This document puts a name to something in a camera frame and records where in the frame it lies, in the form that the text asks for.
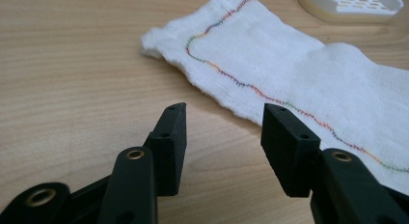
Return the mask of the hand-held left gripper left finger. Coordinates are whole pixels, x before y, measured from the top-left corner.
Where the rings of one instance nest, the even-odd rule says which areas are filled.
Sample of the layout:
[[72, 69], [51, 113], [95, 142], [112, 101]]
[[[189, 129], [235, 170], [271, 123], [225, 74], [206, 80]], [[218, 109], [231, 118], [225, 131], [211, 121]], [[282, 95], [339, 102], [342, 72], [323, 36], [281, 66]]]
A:
[[97, 224], [157, 224], [157, 198], [178, 194], [186, 146], [180, 102], [164, 109], [143, 146], [117, 156]]

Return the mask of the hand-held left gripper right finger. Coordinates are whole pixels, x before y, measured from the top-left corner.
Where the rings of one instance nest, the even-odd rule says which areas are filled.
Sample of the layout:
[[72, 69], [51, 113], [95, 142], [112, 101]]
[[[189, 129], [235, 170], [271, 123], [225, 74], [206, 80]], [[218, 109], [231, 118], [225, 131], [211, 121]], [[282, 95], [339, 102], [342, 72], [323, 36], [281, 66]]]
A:
[[288, 197], [311, 199], [315, 224], [409, 224], [409, 197], [381, 185], [356, 155], [322, 151], [291, 111], [266, 103], [260, 144]]

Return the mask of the white cloth with coloured stitching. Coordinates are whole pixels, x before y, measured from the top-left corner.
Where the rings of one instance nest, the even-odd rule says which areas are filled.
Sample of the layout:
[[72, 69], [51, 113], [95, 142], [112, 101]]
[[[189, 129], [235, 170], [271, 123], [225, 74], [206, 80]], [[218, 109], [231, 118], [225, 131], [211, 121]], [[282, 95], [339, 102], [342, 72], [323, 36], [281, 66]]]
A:
[[265, 103], [283, 106], [322, 148], [354, 153], [380, 183], [409, 195], [409, 70], [325, 44], [258, 0], [210, 0], [141, 44], [236, 116], [261, 124]]

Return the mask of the white perforated plastic tray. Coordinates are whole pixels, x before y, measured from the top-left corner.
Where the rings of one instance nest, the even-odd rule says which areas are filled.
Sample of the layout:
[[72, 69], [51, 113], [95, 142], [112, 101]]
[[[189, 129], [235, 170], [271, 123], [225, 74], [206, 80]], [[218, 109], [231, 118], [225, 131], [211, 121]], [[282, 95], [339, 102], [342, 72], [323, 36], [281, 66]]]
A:
[[404, 7], [402, 0], [298, 0], [309, 14], [337, 23], [384, 23]]

